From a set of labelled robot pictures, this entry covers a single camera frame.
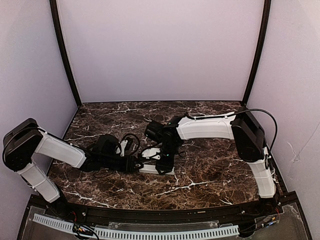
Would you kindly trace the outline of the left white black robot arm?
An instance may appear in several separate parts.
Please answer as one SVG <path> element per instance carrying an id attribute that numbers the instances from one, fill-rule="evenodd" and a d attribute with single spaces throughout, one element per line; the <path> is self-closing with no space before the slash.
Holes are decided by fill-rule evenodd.
<path id="1" fill-rule="evenodd" d="M 129 147 L 130 142 L 110 134 L 101 135 L 88 147 L 73 145 L 40 128 L 35 119 L 28 118 L 4 136 L 2 159 L 7 168 L 18 173 L 48 203 L 54 203 L 62 199 L 63 194 L 34 163 L 34 154 L 59 160 L 83 172 L 105 168 L 135 173 L 144 164 L 133 154 L 126 153 Z"/>

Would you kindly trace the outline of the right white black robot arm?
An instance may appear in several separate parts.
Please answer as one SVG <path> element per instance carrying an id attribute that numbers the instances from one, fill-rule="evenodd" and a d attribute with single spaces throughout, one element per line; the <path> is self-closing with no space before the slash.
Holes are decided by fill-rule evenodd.
<path id="1" fill-rule="evenodd" d="M 252 114 L 253 109 L 242 107 L 238 112 L 208 116 L 176 116 L 167 124 L 151 121 L 145 136 L 161 145 L 147 147 L 140 154 L 144 159 L 155 159 L 155 170 L 160 175 L 173 171 L 175 155 L 185 140 L 234 140 L 237 154 L 246 162 L 254 176 L 259 194 L 259 214 L 271 213 L 279 202 L 274 171 L 271 164 L 271 146 L 265 131 Z"/>

